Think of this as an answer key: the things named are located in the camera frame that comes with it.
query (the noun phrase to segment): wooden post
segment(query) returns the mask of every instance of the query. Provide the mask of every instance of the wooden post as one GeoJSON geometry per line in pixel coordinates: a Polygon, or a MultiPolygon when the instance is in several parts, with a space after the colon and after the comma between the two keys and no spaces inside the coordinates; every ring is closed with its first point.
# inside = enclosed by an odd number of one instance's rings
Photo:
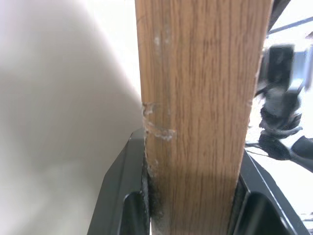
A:
{"type": "Polygon", "coordinates": [[[155,235],[224,235],[271,0],[136,0],[155,235]]]}

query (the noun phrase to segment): wooden leg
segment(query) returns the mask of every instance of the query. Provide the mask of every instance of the wooden leg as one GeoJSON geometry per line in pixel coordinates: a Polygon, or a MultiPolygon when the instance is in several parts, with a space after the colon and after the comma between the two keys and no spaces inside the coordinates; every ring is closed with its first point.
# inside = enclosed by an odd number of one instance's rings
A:
{"type": "Polygon", "coordinates": [[[271,0],[136,0],[155,235],[224,235],[271,0]]]}

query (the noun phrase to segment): wood grain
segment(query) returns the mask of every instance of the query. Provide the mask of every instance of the wood grain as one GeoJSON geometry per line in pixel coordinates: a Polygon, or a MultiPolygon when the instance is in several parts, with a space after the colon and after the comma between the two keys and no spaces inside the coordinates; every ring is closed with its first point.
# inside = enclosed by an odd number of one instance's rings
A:
{"type": "Polygon", "coordinates": [[[270,8],[136,0],[153,234],[226,234],[270,8]]]}

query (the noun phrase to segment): white wall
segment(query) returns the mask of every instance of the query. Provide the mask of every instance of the white wall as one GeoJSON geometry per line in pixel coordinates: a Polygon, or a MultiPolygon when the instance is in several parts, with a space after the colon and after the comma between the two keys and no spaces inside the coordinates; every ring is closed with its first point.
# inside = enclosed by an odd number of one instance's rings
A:
{"type": "Polygon", "coordinates": [[[141,127],[134,2],[0,0],[0,234],[84,235],[141,127]]]}

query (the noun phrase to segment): black plastic part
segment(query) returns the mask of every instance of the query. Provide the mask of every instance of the black plastic part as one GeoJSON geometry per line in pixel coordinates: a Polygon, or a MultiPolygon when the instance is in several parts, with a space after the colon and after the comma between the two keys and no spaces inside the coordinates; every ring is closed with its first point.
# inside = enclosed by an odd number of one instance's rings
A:
{"type": "MultiPolygon", "coordinates": [[[[143,130],[139,130],[104,177],[88,235],[148,235],[148,195],[143,130]]],[[[309,235],[272,177],[246,152],[228,235],[309,235]]]]}

